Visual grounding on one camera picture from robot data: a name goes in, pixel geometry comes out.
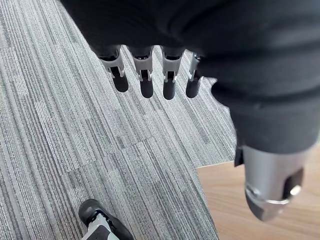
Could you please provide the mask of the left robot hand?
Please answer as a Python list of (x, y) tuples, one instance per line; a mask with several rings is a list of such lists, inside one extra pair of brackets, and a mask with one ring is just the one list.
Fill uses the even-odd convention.
[(261, 221), (300, 192), (320, 133), (320, 3), (317, 0), (64, 0), (100, 58), (109, 46), (153, 45), (198, 54), (198, 75), (215, 78), (229, 108), (234, 164)]

